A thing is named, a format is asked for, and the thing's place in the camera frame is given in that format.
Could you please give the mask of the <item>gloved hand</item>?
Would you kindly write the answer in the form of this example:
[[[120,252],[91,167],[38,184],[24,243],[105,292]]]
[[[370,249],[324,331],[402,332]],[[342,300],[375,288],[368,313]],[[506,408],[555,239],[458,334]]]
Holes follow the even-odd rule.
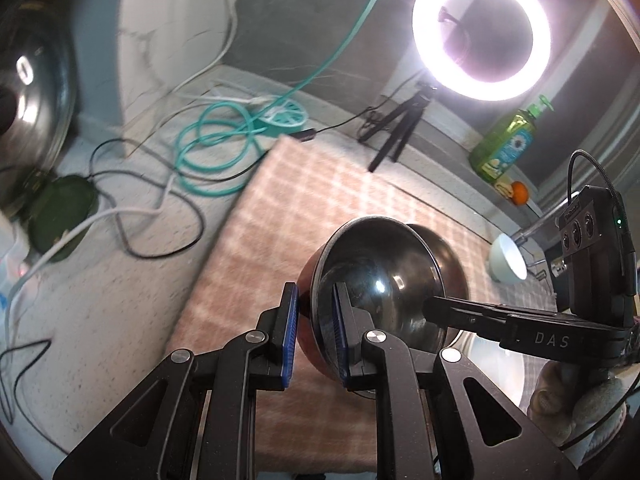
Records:
[[[578,385],[578,376],[578,367],[549,361],[529,400],[527,416],[556,445],[592,427],[625,392],[623,382],[611,372],[586,386]]]

